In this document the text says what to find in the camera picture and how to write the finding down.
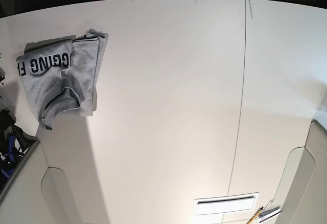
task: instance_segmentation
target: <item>white panel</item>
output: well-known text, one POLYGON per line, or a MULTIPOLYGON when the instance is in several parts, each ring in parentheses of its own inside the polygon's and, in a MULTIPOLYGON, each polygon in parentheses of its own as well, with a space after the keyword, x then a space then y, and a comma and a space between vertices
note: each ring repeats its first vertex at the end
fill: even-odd
MULTIPOLYGON (((286 200, 286 197, 288 196, 296 172, 298 171, 298 166, 304 150, 304 147, 295 148, 288 156, 281 182, 279 183, 276 195, 274 197, 270 209, 273 209, 275 207, 283 208, 284 202, 286 200)), ((276 220, 277 218, 269 220, 269 224, 274 224, 276 220)))
POLYGON ((301 203, 303 196, 311 182, 315 171, 315 160, 310 153, 305 149, 298 166, 295 178, 293 180, 291 189, 283 204, 281 215, 276 220, 276 224, 290 224, 294 214, 301 203))
MULTIPOLYGON (((274 198, 291 150, 306 143, 327 91, 327 10, 247 0, 239 138, 229 195, 274 198)), ((224 216, 250 218, 255 211, 224 216)))
POLYGON ((82 224, 67 177, 61 169, 48 168, 41 189, 56 224, 82 224))
POLYGON ((41 192, 41 181, 47 169, 39 144, 0 205, 1 224, 55 224, 41 192))
POLYGON ((316 122, 311 125, 306 149, 314 158, 316 168, 290 224, 325 223, 327 219, 327 132, 316 122))
POLYGON ((110 0, 12 16, 8 26, 17 54, 90 27, 109 33, 93 117, 59 116, 38 134, 83 222, 191 223, 194 199, 227 195, 245 0, 110 0))
POLYGON ((251 210, 253 204, 254 204, 254 198, 220 202, 220 203, 198 204, 195 214, 196 215, 227 214, 229 212, 251 210))
POLYGON ((258 193, 194 200, 194 214, 231 214, 253 210, 258 193))

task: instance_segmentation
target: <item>folded shirt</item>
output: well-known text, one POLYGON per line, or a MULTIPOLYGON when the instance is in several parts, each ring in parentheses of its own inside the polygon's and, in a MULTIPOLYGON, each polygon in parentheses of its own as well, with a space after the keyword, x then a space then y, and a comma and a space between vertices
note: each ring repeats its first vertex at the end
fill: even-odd
POLYGON ((17 58, 17 68, 30 107, 46 129, 60 113, 92 115, 95 85, 108 34, 90 29, 87 35, 65 37, 35 47, 17 58))

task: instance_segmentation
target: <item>black lettering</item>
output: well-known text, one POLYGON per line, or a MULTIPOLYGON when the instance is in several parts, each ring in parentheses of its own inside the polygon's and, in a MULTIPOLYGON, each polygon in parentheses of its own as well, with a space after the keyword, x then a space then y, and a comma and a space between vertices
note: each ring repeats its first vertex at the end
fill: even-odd
POLYGON ((51 56, 49 56, 49 63, 50 63, 50 66, 51 66, 51 63, 53 63, 51 56))
POLYGON ((59 54, 53 56, 53 64, 54 66, 61 66, 61 57, 59 54))
POLYGON ((43 71, 43 67, 44 67, 44 69, 46 69, 46 70, 49 69, 49 65, 48 65, 48 62, 47 62, 47 60, 46 60, 46 57, 44 57, 44 58, 45 58, 45 61, 43 60, 42 57, 39 57, 39 64, 40 64, 40 69, 41 69, 41 71, 43 71))
POLYGON ((37 73, 39 71, 39 67, 37 65, 37 60, 36 59, 31 60, 31 71, 33 73, 37 73))
POLYGON ((22 65, 22 67, 19 66, 19 63, 17 64, 19 75, 25 76, 26 75, 25 62, 22 62, 21 65, 22 65))
POLYGON ((69 66, 69 56, 67 53, 62 54, 62 65, 64 67, 68 67, 69 66))

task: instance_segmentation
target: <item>wooden stick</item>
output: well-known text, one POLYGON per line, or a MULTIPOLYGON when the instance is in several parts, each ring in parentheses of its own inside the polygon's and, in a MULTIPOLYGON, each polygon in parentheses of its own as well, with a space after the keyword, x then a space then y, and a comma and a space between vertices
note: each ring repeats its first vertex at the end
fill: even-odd
POLYGON ((256 214, 251 218, 251 220, 248 221, 247 224, 252 223, 260 215, 260 213, 262 212, 263 209, 264 209, 263 207, 261 207, 260 209, 258 209, 258 211, 256 212, 256 214))

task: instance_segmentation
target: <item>ceiling seam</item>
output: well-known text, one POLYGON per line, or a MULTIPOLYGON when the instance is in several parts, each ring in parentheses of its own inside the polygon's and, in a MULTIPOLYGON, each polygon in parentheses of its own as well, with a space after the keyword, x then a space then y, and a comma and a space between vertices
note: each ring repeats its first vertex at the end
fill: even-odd
POLYGON ((244 0, 244 2, 245 2, 245 34, 244 34, 244 63, 243 63, 243 83, 242 83, 241 107, 240 107, 239 126, 238 126, 238 129, 237 129, 234 159, 233 159, 233 165, 232 165, 232 168, 231 168, 231 174, 230 174, 230 181, 229 181, 227 196, 229 196, 230 184, 231 184, 231 179, 232 179, 232 176, 233 176, 234 163, 235 163, 236 150, 237 150, 237 143, 238 143, 238 140, 239 140, 239 132, 240 132, 240 124, 241 124, 241 113, 242 113, 242 103, 243 103, 244 74, 245 74, 245 54, 246 54, 246 0, 244 0))
POLYGON ((224 222, 224 223, 233 223, 233 222, 244 221, 244 220, 233 220, 233 221, 228 221, 228 222, 224 222))

